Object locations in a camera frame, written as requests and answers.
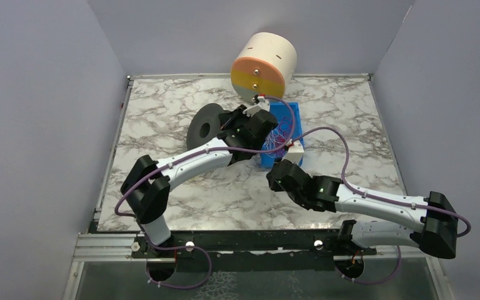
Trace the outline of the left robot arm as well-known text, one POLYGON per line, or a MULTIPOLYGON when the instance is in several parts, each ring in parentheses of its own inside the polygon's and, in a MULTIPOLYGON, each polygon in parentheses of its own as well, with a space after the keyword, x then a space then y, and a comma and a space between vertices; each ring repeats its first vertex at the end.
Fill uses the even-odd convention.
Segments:
POLYGON ((227 111, 207 104, 189 125, 186 152, 158 160, 145 155, 135 162, 121 193, 153 245, 171 237, 164 218, 171 191, 196 176, 251 159, 278 125, 268 109, 244 110, 244 105, 227 111))

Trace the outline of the black cable spool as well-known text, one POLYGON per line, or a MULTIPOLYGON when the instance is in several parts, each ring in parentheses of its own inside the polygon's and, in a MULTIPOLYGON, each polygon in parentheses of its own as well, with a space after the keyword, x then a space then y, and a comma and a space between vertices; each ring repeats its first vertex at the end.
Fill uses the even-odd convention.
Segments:
POLYGON ((221 132, 219 115, 222 113, 224 109, 220 105, 209 103, 194 115, 186 134, 187 150, 206 144, 221 132))

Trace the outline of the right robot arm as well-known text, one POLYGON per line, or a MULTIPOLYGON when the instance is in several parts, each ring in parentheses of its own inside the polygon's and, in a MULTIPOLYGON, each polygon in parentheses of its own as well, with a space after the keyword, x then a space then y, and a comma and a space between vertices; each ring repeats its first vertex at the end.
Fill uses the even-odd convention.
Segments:
POLYGON ((275 163, 266 178, 270 190, 285 192, 303 209, 372 217, 345 231, 359 248, 410 246, 436 258, 456 257, 460 217, 440 192, 422 197, 368 191, 336 177, 310 176, 288 160, 275 163))

